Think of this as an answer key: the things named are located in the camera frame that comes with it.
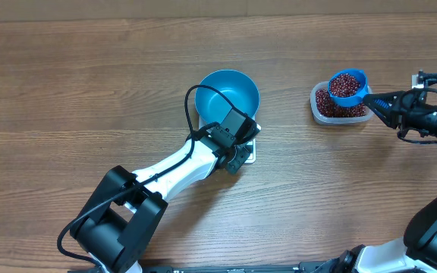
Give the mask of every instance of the empty blue bowl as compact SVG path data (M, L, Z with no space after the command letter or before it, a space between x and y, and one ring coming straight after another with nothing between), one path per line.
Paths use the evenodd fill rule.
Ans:
M259 109L259 89L244 73L235 70L220 70L205 77L200 84L214 87L249 117L256 115ZM208 124L223 122L231 106L212 90L199 88L195 95L195 107L198 115Z
M333 79L335 79L336 77L342 74L350 74L360 82L360 87L355 95L346 98L341 98L341 97L333 96L332 92L330 92L330 83L332 82ZM337 74L335 74L328 82L328 92L330 93L330 97L333 99L333 102L335 102L336 104L342 107L352 107L355 105L359 105L363 101L363 97L369 93L367 76L362 70L353 69L353 68L340 71Z

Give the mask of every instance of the clear plastic container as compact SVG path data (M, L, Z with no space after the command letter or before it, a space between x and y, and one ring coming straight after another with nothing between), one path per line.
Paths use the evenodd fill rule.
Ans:
M372 94L372 90L369 87L369 94ZM328 88L328 82L321 82L316 84L316 86L311 90L311 97L310 97L310 103L311 103L311 111L313 112L313 117L315 118L315 121L318 124L321 125L342 125L342 124L358 124L361 122L368 121L372 116L373 112L370 111L369 108L366 107L366 115L363 117L355 117L355 118L327 118L324 115L321 115L318 111L318 107L316 107L316 91L319 89L325 89Z

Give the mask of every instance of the wood grain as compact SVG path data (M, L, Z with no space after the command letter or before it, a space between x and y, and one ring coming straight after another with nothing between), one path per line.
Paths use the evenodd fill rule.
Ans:
M294 264L402 236L437 196L437 146L377 118L317 125L310 91L346 67L376 93L437 72L437 14L0 24L0 272L85 268L59 231L107 170L179 149L185 91L223 68L260 88L257 162L178 195L143 263Z
M425 12L437 0L0 0L0 22Z

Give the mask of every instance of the blue cup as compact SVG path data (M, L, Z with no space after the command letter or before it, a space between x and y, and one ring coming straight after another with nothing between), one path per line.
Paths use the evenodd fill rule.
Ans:
M215 71L205 77L200 84L214 87L249 117L254 117L259 109L259 89L244 73L235 70ZM217 93L210 89L196 90L195 107L198 115L208 124L223 122L231 106Z
M330 91L330 83L332 82L333 79L335 79L336 77L342 74L350 74L351 76L354 76L355 79L359 81L360 87L355 95L346 98L333 96L332 92ZM354 68L340 71L337 74L335 74L328 82L328 92L330 93L330 97L333 99L333 102L335 102L337 105L340 105L342 107L352 107L355 105L359 105L363 101L363 97L369 93L367 76L362 70L358 70Z

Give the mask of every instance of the wooden surface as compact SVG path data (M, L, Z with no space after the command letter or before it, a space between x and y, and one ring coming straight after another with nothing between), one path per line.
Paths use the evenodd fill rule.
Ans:
M437 12L437 0L0 0L0 22Z
M437 196L437 146L378 118L316 124L311 89L347 67L375 93L437 72L437 14L0 24L0 272L86 267L60 230L107 170L179 149L187 88L223 68L260 88L258 159L173 199L144 263L294 264L402 236Z

